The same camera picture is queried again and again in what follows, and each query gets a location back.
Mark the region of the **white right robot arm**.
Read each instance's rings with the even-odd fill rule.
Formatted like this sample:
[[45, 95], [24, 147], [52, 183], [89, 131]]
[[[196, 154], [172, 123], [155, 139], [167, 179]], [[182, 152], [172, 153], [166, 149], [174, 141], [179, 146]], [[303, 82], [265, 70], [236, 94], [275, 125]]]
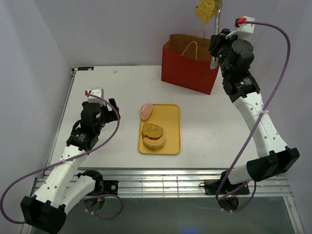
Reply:
[[240, 32], [223, 29], [211, 37], [209, 52], [219, 59], [225, 93], [246, 122], [258, 155], [257, 159], [222, 173], [221, 190], [231, 194], [244, 182], [260, 182], [286, 173], [299, 159], [299, 151], [290, 148], [276, 130], [260, 88], [249, 72], [253, 46]]

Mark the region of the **red paper bag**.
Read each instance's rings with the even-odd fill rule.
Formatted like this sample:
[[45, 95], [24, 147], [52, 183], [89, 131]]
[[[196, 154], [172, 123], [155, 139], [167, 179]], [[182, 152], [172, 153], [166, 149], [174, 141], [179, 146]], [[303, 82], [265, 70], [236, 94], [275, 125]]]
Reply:
[[211, 94], [218, 69], [211, 69], [211, 40], [171, 34], [162, 47], [161, 80], [204, 94]]

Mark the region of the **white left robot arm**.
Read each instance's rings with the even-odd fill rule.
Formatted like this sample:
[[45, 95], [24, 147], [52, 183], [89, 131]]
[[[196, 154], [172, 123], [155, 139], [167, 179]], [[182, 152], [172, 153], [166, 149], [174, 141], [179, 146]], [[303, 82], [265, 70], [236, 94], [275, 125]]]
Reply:
[[70, 185], [81, 163], [94, 151], [98, 137], [105, 124], [119, 121], [119, 108], [114, 98], [88, 96], [82, 103], [80, 119], [73, 125], [66, 146], [44, 184], [31, 196], [21, 201], [26, 224], [50, 234], [58, 233], [67, 214], [86, 195], [98, 195], [103, 190], [103, 177], [94, 170], [78, 175]]

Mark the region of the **stainless steel kitchen tongs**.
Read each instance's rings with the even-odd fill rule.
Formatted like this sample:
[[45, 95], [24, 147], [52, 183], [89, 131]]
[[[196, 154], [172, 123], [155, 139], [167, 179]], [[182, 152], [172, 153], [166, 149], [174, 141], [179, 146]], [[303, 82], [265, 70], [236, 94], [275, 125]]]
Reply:
[[[216, 5], [215, 5], [215, 14], [214, 14], [214, 34], [217, 35], [219, 34], [219, 26], [220, 26], [221, 9], [222, 9], [223, 0], [216, 0], [215, 3]], [[217, 68], [217, 66], [218, 66], [218, 58], [212, 57], [210, 68], [213, 70]]]

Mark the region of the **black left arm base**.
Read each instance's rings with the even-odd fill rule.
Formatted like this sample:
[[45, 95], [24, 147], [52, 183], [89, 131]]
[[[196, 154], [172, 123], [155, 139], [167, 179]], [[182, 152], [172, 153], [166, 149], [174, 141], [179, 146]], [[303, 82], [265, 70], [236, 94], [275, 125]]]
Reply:
[[103, 180], [99, 183], [100, 185], [100, 195], [117, 195], [118, 194], [118, 180]]

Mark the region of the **aluminium table frame rail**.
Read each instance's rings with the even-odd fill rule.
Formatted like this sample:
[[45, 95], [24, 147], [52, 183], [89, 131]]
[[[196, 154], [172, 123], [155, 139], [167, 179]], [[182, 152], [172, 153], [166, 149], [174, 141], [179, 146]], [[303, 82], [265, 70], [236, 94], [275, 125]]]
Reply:
[[[185, 170], [129, 170], [129, 169], [94, 169], [102, 173], [104, 180], [117, 180], [117, 194], [121, 198], [189, 198], [204, 197], [204, 188], [199, 184], [212, 182], [221, 176], [221, 170], [185, 169]], [[36, 178], [33, 194], [52, 170], [46, 170]], [[278, 175], [257, 182], [256, 197], [292, 196], [292, 190], [285, 175]]]

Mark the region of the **pale orange crescent bread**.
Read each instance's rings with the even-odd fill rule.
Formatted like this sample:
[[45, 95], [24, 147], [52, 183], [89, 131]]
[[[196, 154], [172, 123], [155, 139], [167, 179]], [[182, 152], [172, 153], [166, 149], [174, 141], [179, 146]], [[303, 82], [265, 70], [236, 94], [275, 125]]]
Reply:
[[151, 150], [162, 148], [166, 143], [166, 138], [161, 136], [159, 139], [153, 140], [147, 137], [143, 138], [143, 144]]

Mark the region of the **speckled bread slice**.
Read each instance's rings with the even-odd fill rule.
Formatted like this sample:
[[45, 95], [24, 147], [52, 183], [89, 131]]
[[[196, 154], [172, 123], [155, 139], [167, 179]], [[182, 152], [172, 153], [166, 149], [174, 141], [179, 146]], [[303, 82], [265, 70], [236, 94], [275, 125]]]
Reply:
[[141, 131], [142, 138], [149, 138], [151, 140], [157, 140], [161, 138], [164, 134], [164, 130], [162, 127], [152, 124], [152, 123], [144, 123]]
[[208, 23], [210, 19], [216, 14], [220, 5], [219, 0], [200, 0], [195, 7], [196, 16], [203, 22]]

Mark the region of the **yellow plastic tray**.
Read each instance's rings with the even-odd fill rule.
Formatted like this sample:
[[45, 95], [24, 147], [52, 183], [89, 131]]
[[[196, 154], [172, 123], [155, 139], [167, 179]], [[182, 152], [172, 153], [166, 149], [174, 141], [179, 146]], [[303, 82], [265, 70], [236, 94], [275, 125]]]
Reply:
[[140, 122], [138, 151], [146, 155], [177, 155], [181, 150], [180, 136], [180, 109], [175, 104], [153, 104], [154, 109], [150, 118], [146, 121], [158, 125], [164, 129], [164, 137], [166, 142], [159, 149], [149, 149], [143, 143], [142, 128], [144, 121]]

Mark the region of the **pink sugared donut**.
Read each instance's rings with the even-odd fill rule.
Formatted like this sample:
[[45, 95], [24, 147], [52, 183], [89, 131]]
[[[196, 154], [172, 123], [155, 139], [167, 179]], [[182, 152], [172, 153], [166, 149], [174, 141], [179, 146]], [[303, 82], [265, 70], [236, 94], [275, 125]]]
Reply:
[[140, 118], [142, 121], [147, 121], [154, 110], [154, 105], [152, 103], [143, 104], [140, 110]]

